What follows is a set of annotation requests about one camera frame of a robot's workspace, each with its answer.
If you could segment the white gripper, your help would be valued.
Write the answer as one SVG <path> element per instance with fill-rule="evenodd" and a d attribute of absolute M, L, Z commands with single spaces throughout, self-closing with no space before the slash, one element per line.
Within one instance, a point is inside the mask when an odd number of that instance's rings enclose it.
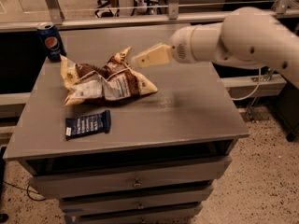
<path fill-rule="evenodd" d="M 171 47 L 163 43 L 156 44 L 133 56 L 132 64 L 138 67 L 167 64 L 172 60 L 172 53 L 179 63 L 195 63 L 191 45 L 193 31 L 193 26 L 176 30 L 170 38 Z"/>

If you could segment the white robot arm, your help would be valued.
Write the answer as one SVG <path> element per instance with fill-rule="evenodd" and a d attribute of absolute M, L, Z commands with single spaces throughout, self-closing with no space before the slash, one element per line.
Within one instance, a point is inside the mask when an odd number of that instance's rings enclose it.
<path fill-rule="evenodd" d="M 299 87 L 299 36 L 256 7 L 242 7 L 222 22 L 185 26 L 168 44 L 158 43 L 132 58 L 140 67 L 213 62 L 222 66 L 273 68 Z"/>

